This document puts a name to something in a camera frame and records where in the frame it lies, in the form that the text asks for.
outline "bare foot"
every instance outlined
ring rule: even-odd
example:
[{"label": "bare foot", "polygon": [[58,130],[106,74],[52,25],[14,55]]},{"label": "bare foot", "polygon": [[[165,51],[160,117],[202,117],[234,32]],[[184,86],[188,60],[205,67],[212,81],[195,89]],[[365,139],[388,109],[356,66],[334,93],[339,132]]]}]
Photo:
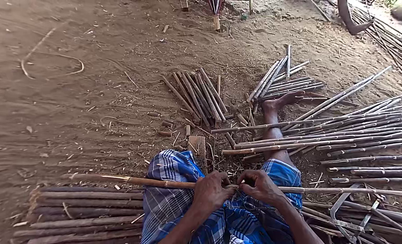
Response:
[{"label": "bare foot", "polygon": [[266,100],[263,102],[263,110],[266,111],[269,109],[273,109],[278,111],[285,105],[297,103],[303,98],[303,95],[305,95],[305,91],[295,91],[287,93],[279,99]]}]

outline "right hand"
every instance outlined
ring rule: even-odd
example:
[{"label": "right hand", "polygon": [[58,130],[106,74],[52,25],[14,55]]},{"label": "right hand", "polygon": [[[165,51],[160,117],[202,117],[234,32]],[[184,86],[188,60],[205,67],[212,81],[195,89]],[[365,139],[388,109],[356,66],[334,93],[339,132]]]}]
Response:
[{"label": "right hand", "polygon": [[[255,183],[254,187],[242,183],[243,180],[252,180]],[[245,170],[237,180],[237,184],[247,195],[276,208],[288,202],[284,193],[273,183],[264,170]]]}]

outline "person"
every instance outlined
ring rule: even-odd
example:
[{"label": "person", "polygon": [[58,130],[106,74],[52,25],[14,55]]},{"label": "person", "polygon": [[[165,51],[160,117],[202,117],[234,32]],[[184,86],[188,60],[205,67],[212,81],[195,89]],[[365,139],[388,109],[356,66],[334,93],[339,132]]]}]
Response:
[{"label": "person", "polygon": [[371,18],[368,22],[356,25],[351,19],[350,10],[348,9],[348,1],[347,0],[338,0],[338,13],[341,19],[344,21],[345,27],[347,31],[355,36],[360,32],[366,30],[368,27],[374,23],[374,18]]},{"label": "person", "polygon": [[[278,111],[296,103],[304,91],[263,102],[265,123],[278,122]],[[268,129],[263,139],[282,137]],[[151,161],[147,177],[196,182],[195,189],[146,187],[142,244],[322,244],[301,216],[301,194],[278,186],[301,187],[300,171],[286,150],[264,152],[261,170],[246,170],[230,184],[226,172],[201,172],[190,151],[164,150]]]}]

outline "hand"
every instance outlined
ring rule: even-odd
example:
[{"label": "hand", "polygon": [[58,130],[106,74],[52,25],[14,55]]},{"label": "hand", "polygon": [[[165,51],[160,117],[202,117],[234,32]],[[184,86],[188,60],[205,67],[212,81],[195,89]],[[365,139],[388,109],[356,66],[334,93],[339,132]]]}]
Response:
[{"label": "hand", "polygon": [[232,197],[235,191],[234,188],[223,188],[222,183],[224,185],[230,184],[226,172],[219,173],[215,170],[205,178],[199,177],[195,185],[192,206],[195,205],[208,215],[222,207],[225,200]]},{"label": "hand", "polygon": [[[242,183],[243,180],[254,182],[253,187]],[[288,203],[284,193],[273,183],[264,170],[245,170],[237,180],[237,184],[247,195],[276,208],[285,202]]]}]

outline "sandy ground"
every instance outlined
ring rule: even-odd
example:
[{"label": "sandy ground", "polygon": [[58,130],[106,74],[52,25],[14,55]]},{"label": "sandy ground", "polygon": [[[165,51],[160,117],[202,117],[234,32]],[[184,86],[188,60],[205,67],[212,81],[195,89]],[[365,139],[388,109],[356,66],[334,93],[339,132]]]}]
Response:
[{"label": "sandy ground", "polygon": [[[235,113],[247,108],[244,92],[252,91],[270,65],[284,56],[286,43],[292,45],[294,65],[311,60],[301,75],[326,82],[321,91],[326,95],[391,64],[365,36],[353,37],[341,25],[323,22],[311,3],[278,5],[277,11],[247,21],[233,18],[229,36],[215,33],[209,10],[201,3],[192,3],[184,13],[178,0],[0,1],[0,243],[9,242],[11,226],[25,217],[28,194],[38,184],[64,184],[60,175],[68,172],[143,176],[144,159],[172,147],[175,137],[156,135],[164,129],[162,119],[182,122],[189,115],[161,75],[171,80],[170,72],[199,66],[212,77],[220,74],[224,102]],[[169,29],[163,33],[165,25]],[[35,78],[29,79],[20,60],[52,28],[57,29],[27,60],[26,69]],[[49,53],[80,59],[84,72],[51,78],[80,65]],[[402,77],[393,71],[350,101],[364,105],[400,93]],[[312,106],[291,106],[283,116],[295,118]],[[337,106],[330,113],[349,109]],[[148,111],[162,117],[150,117]],[[124,125],[109,128],[105,116]],[[256,119],[263,120],[261,114]],[[205,135],[199,130],[194,134]],[[222,136],[218,144],[227,146]],[[324,171],[317,166],[323,158],[297,156],[305,184]],[[226,159],[219,169],[228,170],[232,160]]]}]

